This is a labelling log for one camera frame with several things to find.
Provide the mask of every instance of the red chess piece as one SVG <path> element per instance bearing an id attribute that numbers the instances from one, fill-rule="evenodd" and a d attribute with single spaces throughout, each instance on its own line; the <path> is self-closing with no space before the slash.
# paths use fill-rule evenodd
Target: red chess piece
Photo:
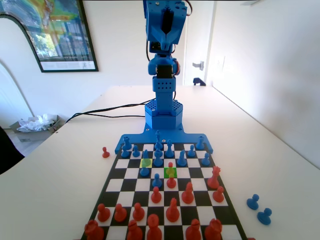
<path id="1" fill-rule="evenodd" d="M 108 220 L 108 218 L 110 217 L 110 210 L 109 208 L 106 208 L 105 205 L 103 203 L 100 203 L 98 205 L 98 220 L 100 222 L 105 222 Z"/>
<path id="2" fill-rule="evenodd" d="M 214 166 L 212 173 L 213 175 L 208 179 L 207 183 L 210 188 L 217 189 L 219 187 L 218 176 L 220 173 L 220 167 Z"/>
<path id="3" fill-rule="evenodd" d="M 84 234 L 87 236 L 87 240 L 103 240 L 105 232 L 98 226 L 96 220 L 90 220 L 84 226 Z"/>
<path id="4" fill-rule="evenodd" d="M 212 219 L 204 230 L 206 240 L 221 240 L 222 224 L 218 219 Z"/>
<path id="5" fill-rule="evenodd" d="M 176 180 L 172 175 L 170 175 L 169 179 L 166 181 L 166 185 L 168 188 L 173 189 L 176 186 Z"/>
<path id="6" fill-rule="evenodd" d="M 136 221 L 140 221 L 144 218 L 145 216 L 145 210 L 141 207 L 140 203 L 136 203 L 134 205 L 134 211 L 133 211 L 133 219 Z"/>
<path id="7" fill-rule="evenodd" d="M 180 212 L 177 208 L 177 199 L 175 198 L 171 199 L 170 207 L 166 210 L 165 215 L 166 215 L 166 218 L 172 223 L 178 220 L 180 216 Z"/>
<path id="8" fill-rule="evenodd" d="M 105 146 L 102 148 L 102 151 L 103 151 L 103 153 L 102 153 L 103 158 L 106 159 L 107 157 L 110 156 L 110 152 L 107 151 L 107 148 Z"/>
<path id="9" fill-rule="evenodd" d="M 219 186 L 217 191 L 214 191 L 212 194 L 213 199 L 218 203 L 222 203 L 225 199 L 224 195 L 222 194 L 224 191 L 225 189 L 222 186 Z"/>
<path id="10" fill-rule="evenodd" d="M 162 239 L 162 232 L 159 226 L 159 217 L 156 214 L 151 214 L 148 217 L 148 225 L 149 231 L 146 234 L 146 240 L 161 240 Z"/>
<path id="11" fill-rule="evenodd" d="M 193 219 L 191 222 L 191 226 L 189 226 L 185 230 L 185 238 L 186 240 L 200 240 L 201 233 L 199 231 L 200 223 L 198 219 Z"/>
<path id="12" fill-rule="evenodd" d="M 159 203 L 161 201 L 161 193 L 159 192 L 159 188 L 157 186 L 155 186 L 153 188 L 153 193 L 151 195 L 151 200 L 152 202 L 154 202 L 155 204 Z"/>
<path id="13" fill-rule="evenodd" d="M 127 217 L 127 210 L 122 207 L 120 203 L 115 205 L 115 214 L 114 214 L 114 220 L 116 220 L 118 223 L 123 222 Z"/>
<path id="14" fill-rule="evenodd" d="M 142 237 L 142 230 L 137 226 L 136 220 L 131 220 L 128 224 L 128 234 L 126 236 L 126 240 L 142 240 Z"/>
<path id="15" fill-rule="evenodd" d="M 193 193 L 192 193 L 192 183 L 188 182 L 186 184 L 185 191 L 181 195 L 182 201 L 185 202 L 186 204 L 190 204 L 193 202 L 195 199 Z"/>

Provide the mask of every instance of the blue chess piece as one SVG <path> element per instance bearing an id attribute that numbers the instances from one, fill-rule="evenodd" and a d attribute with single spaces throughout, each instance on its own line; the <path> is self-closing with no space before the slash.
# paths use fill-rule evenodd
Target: blue chess piece
<path id="1" fill-rule="evenodd" d="M 257 210 L 259 208 L 259 204 L 257 203 L 258 200 L 259 200 L 259 195 L 253 194 L 252 198 L 249 198 L 246 201 L 246 204 L 248 205 L 249 208 L 253 210 Z"/>
<path id="2" fill-rule="evenodd" d="M 188 157 L 193 158 L 196 155 L 195 146 L 191 145 L 190 150 L 188 151 Z"/>
<path id="3" fill-rule="evenodd" d="M 199 150 L 205 149 L 204 140 L 205 140 L 205 138 L 203 136 L 199 137 L 198 142 L 195 145 L 196 149 L 199 149 Z"/>
<path id="4" fill-rule="evenodd" d="M 201 160 L 202 165 L 204 166 L 209 166 L 210 165 L 210 160 L 209 160 L 209 153 L 204 154 L 204 158 Z"/>
<path id="5" fill-rule="evenodd" d="M 137 146 L 137 145 L 134 145 L 134 146 L 133 146 L 133 153 L 132 153 L 132 155 L 133 155 L 135 158 L 140 156 L 140 152 L 138 151 L 138 146 Z"/>
<path id="6" fill-rule="evenodd" d="M 180 152 L 179 159 L 176 161 L 179 167 L 184 167 L 187 165 L 187 160 L 185 159 L 185 150 Z"/>
<path id="7" fill-rule="evenodd" d="M 264 211 L 260 211 L 257 214 L 258 220 L 260 223 L 264 225 L 269 225 L 271 223 L 270 215 L 272 214 L 272 211 L 270 208 L 265 208 Z"/>
<path id="8" fill-rule="evenodd" d="M 142 158 L 143 158 L 143 159 L 148 159 L 148 158 L 149 158 L 149 156 L 148 156 L 148 150 L 147 150 L 147 149 L 144 150 L 143 155 L 142 155 Z"/>
<path id="9" fill-rule="evenodd" d="M 140 170 L 140 175 L 141 175 L 141 177 L 146 177 L 146 176 L 148 176 L 148 175 L 149 175 L 149 168 L 147 168 L 147 167 L 141 168 L 141 170 Z"/>
<path id="10" fill-rule="evenodd" d="M 153 187 L 158 187 L 158 188 L 161 188 L 161 186 L 162 186 L 162 181 L 161 181 L 160 176 L 159 176 L 158 173 L 156 173 L 154 175 L 154 180 L 152 181 L 152 186 Z"/>
<path id="11" fill-rule="evenodd" d="M 131 143 L 129 142 L 129 137 L 128 136 L 125 136 L 123 138 L 123 141 L 124 141 L 124 147 L 125 147 L 125 150 L 129 150 L 131 149 Z"/>
<path id="12" fill-rule="evenodd" d="M 165 156 L 167 158 L 172 158 L 174 156 L 174 152 L 171 150 L 172 142 L 170 139 L 168 140 L 166 145 L 168 146 L 168 150 L 165 151 Z"/>
<path id="13" fill-rule="evenodd" d="M 156 167 L 161 167 L 164 164 L 164 161 L 160 158 L 162 156 L 162 154 L 163 154 L 162 151 L 160 151 L 159 149 L 157 149 L 154 152 L 155 160 L 153 161 L 153 164 Z"/>
<path id="14" fill-rule="evenodd" d="M 122 153 L 121 153 L 121 157 L 123 158 L 127 158 L 129 156 L 130 152 L 127 151 L 125 145 L 122 146 Z"/>

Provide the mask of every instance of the white table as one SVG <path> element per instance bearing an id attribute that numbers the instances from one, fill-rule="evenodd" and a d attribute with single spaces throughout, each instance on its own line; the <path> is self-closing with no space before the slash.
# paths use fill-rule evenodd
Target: white table
<path id="1" fill-rule="evenodd" d="M 320 238 L 320 171 L 212 87 L 178 87 L 186 133 L 205 133 L 247 237 Z M 117 86 L 85 110 L 154 98 L 151 86 Z M 144 107 L 106 115 L 144 115 Z M 80 116 L 0 175 L 0 239 L 80 239 L 115 159 L 122 134 L 141 133 L 145 119 Z M 102 158 L 102 147 L 111 152 Z M 257 220 L 246 200 L 259 194 Z"/>

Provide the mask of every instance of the framed poster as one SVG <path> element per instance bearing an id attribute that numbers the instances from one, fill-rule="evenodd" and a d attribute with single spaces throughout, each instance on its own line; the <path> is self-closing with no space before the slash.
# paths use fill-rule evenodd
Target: framed poster
<path id="1" fill-rule="evenodd" d="M 98 71 L 81 0 L 0 0 L 1 18 L 19 25 L 41 72 Z"/>

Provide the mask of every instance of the black and white chessboard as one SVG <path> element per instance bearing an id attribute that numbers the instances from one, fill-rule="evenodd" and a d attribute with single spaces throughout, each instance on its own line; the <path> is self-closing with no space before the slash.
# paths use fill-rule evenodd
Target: black and white chessboard
<path id="1" fill-rule="evenodd" d="M 222 223 L 222 240 L 247 240 L 227 190 L 224 188 L 224 201 L 218 203 L 213 199 L 215 189 L 211 189 L 207 185 L 207 179 L 212 177 L 213 166 L 215 165 L 211 154 L 209 157 L 211 164 L 209 166 L 201 164 L 201 159 L 205 157 L 208 150 L 207 146 L 204 150 L 198 150 L 196 143 L 194 143 L 195 157 L 186 156 L 187 166 L 179 167 L 177 159 L 180 151 L 185 150 L 187 153 L 191 144 L 173 143 L 171 149 L 174 151 L 174 156 L 167 158 L 163 154 L 161 158 L 164 165 L 155 167 L 152 164 L 149 169 L 149 176 L 142 177 L 139 174 L 142 153 L 147 149 L 149 158 L 154 160 L 154 144 L 132 144 L 132 147 L 133 145 L 137 145 L 140 156 L 134 157 L 132 148 L 129 150 L 130 155 L 126 158 L 121 157 L 121 152 L 118 153 L 90 217 L 90 220 L 95 219 L 98 225 L 103 228 L 105 240 L 126 239 L 128 223 L 133 219 L 135 203 L 140 203 L 145 212 L 144 218 L 137 222 L 137 225 L 142 229 L 143 239 L 145 240 L 147 239 L 146 233 L 149 230 L 147 218 L 151 214 L 158 215 L 159 228 L 164 240 L 186 239 L 185 231 L 193 219 L 199 220 L 201 236 L 205 239 L 205 228 L 213 218 L 219 219 Z M 162 150 L 166 151 L 167 149 L 168 146 L 164 144 Z M 167 187 L 168 178 L 164 178 L 164 167 L 168 167 L 169 162 L 172 162 L 173 167 L 176 167 L 175 188 Z M 162 187 L 159 189 L 162 199 L 159 203 L 151 201 L 152 181 L 156 173 L 159 174 L 162 181 Z M 220 177 L 218 177 L 218 181 L 220 186 L 225 187 Z M 181 197 L 188 182 L 192 182 L 194 194 L 194 200 L 191 204 L 184 203 Z M 166 218 L 166 210 L 170 206 L 172 198 L 176 198 L 177 208 L 180 212 L 180 217 L 176 222 L 170 222 Z M 97 207 L 101 203 L 110 209 L 110 218 L 105 222 L 100 222 L 97 218 Z M 115 206 L 119 203 L 127 210 L 127 218 L 121 223 L 114 220 Z M 81 240 L 86 239 L 87 237 L 83 234 Z"/>

